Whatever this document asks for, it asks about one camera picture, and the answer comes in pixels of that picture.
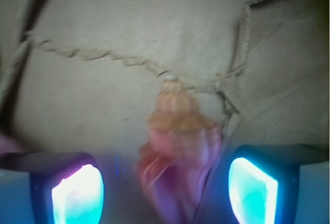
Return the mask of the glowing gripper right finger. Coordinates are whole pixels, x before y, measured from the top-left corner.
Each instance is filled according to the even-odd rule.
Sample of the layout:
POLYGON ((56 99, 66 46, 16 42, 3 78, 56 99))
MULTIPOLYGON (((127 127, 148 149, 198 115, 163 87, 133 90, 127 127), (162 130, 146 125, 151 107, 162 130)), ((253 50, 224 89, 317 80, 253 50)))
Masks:
POLYGON ((329 223, 329 148, 242 145, 228 193, 238 223, 329 223))

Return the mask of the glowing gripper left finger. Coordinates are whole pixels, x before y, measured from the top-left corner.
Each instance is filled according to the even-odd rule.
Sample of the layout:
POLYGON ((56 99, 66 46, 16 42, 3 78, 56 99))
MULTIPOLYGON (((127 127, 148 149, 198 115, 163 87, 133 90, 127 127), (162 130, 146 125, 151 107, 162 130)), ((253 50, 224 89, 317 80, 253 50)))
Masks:
POLYGON ((104 189, 86 152, 1 155, 1 223, 99 223, 104 189))

